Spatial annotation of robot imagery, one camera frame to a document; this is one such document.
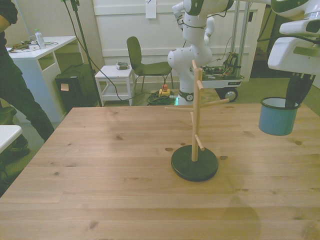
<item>blue bucket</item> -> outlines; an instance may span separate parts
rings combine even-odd
[[[285,107],[284,97],[266,97],[261,100],[259,129],[270,135],[284,136],[292,132],[300,104]]]

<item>chair leg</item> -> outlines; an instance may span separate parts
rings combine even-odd
[[[170,76],[171,76],[172,89],[174,89],[174,80],[172,79],[172,71],[170,72]]]
[[[144,88],[144,82],[145,82],[145,76],[143,76],[141,92],[142,92],[142,89]]]
[[[138,75],[138,76],[136,76],[136,78],[135,78],[135,83],[134,83],[134,87],[133,87],[133,95],[136,95],[136,85],[137,85],[137,81],[138,81],[138,78],[139,78],[140,76]]]

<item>white wall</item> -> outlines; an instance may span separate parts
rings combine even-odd
[[[24,17],[27,28],[32,34],[34,34],[35,29],[39,29],[44,37],[75,35],[65,4],[61,2],[61,0],[16,1],[21,10],[21,14]],[[79,2],[80,6],[78,7],[78,14],[89,54],[98,67],[101,68],[104,65],[104,61],[93,3],[92,0],[80,0]],[[81,39],[71,2],[67,1],[67,5],[74,21],[77,35]],[[17,24],[12,25],[5,31],[5,37],[8,45],[28,39],[27,30],[24,27],[21,17],[19,17]]]
[[[93,0],[105,64],[130,62],[126,41],[131,36],[136,36],[140,41],[143,62],[167,61],[168,53],[181,48],[185,42],[172,13],[172,6],[179,2],[180,0],[157,0],[156,19],[146,19],[145,0]],[[236,35],[237,52],[239,51],[244,8],[245,3],[242,2]],[[234,9],[235,4],[228,10],[225,18],[215,17],[216,31],[210,38],[209,44],[213,53],[212,60],[223,56],[228,39],[232,36]],[[248,23],[241,69],[241,74],[245,75],[246,80],[249,80],[251,73],[264,10],[264,4],[254,3],[251,6],[254,14],[252,22]],[[213,62],[211,66],[221,66],[225,59]]]

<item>white side table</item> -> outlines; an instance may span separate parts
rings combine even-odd
[[[129,99],[129,104],[132,106],[131,99],[134,94],[135,71],[129,66],[129,69],[118,70],[115,65],[106,65],[101,68],[101,71],[114,83],[119,97],[123,100]],[[101,102],[120,100],[116,94],[114,85],[99,71],[95,75],[96,85],[98,87]],[[100,82],[106,82],[105,88],[102,90]]]

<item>wooden peg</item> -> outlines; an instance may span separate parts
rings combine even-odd
[[[191,121],[192,121],[192,124],[194,124],[194,112],[192,111],[192,112],[190,112],[190,114],[191,114]]]
[[[177,111],[177,112],[193,112],[194,111],[193,108],[169,107],[169,106],[166,106],[164,110]]]
[[[207,102],[207,103],[201,104],[200,108],[209,107],[209,106],[217,105],[217,104],[225,104],[225,103],[228,103],[228,102],[230,102],[229,98],[218,100],[218,101],[211,101],[211,102]]]
[[[199,148],[201,149],[201,151],[204,151],[205,147],[202,145],[199,136],[197,134],[194,136],[195,136],[196,141],[198,142]]]
[[[205,88],[202,85],[202,82],[200,80],[196,81],[196,84],[198,85],[200,92],[203,92],[205,90]]]
[[[192,60],[192,67],[193,67],[193,70],[198,68],[195,60]]]

